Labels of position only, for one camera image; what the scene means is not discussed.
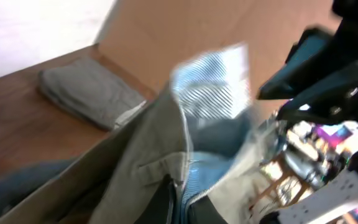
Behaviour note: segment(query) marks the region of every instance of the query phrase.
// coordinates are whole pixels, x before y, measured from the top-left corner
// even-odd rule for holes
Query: folded gray cloth
[[[40,72],[39,85],[59,107],[107,130],[122,124],[116,120],[124,112],[144,103],[138,92],[89,57]]]

